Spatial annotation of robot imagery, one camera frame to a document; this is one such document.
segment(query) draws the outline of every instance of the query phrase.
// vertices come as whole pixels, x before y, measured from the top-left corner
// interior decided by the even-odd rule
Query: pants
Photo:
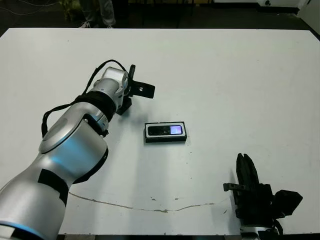
[[[85,19],[91,23],[98,22],[98,16],[96,13],[93,0],[79,0]],[[112,0],[99,0],[100,14],[102,22],[106,26],[112,26],[116,23],[114,7]]]

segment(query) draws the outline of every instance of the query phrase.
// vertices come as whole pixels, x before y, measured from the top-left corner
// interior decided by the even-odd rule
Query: table surface
[[[60,233],[239,234],[223,191],[238,153],[274,193],[303,196],[280,221],[286,234],[320,232],[320,43],[309,31],[12,28],[0,53],[0,186],[36,157],[43,113],[103,61],[135,64],[135,80],[155,85],[154,99],[135,96],[112,119],[107,162],[70,188]],[[144,144],[144,123],[168,121],[185,122],[185,143]]]

